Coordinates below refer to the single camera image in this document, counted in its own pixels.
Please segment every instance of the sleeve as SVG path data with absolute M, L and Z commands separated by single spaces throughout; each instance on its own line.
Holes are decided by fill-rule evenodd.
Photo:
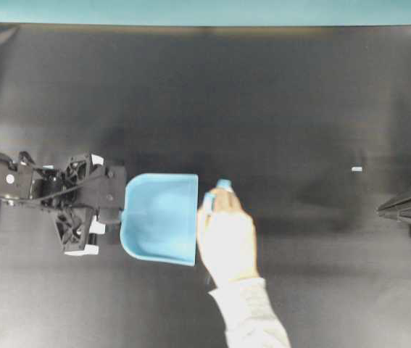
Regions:
M 225 321 L 229 348 L 290 348 L 286 330 L 271 308 L 265 279 L 236 281 L 210 295 Z

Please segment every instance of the blue dustpan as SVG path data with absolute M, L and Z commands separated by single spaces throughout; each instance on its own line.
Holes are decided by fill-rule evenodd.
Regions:
M 126 186 L 120 240 L 138 259 L 193 266 L 198 178 L 141 174 Z

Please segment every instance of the black table surface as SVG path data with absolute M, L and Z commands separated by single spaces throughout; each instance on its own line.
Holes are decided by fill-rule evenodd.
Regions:
M 200 199 L 231 179 L 293 347 L 411 347 L 411 229 L 375 213 L 411 184 L 411 27 L 0 25 L 0 150 L 23 149 L 196 173 Z M 100 248 L 1 206 L 0 347 L 225 347 L 199 257 Z

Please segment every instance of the screw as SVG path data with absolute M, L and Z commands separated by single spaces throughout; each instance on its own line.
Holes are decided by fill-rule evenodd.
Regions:
M 15 177 L 12 174 L 7 174 L 7 176 L 5 177 L 5 181 L 11 185 L 15 182 Z

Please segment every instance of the hand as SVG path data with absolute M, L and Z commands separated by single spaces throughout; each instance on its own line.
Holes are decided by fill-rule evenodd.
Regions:
M 246 214 L 233 192 L 221 188 L 213 212 L 197 212 L 197 244 L 205 267 L 217 287 L 233 281 L 259 277 L 257 238 L 252 217 Z

